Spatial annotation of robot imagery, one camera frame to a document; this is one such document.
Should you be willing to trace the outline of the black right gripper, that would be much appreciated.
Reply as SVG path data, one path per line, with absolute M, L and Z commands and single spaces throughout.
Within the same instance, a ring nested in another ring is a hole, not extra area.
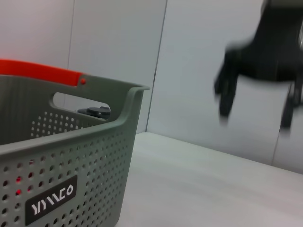
M 280 128 L 289 130 L 294 110 L 303 105 L 303 49 L 299 38 L 303 25 L 301 0 L 268 0 L 250 41 L 229 47 L 214 92 L 220 97 L 220 116 L 229 116 L 239 75 L 251 79 L 291 84 Z

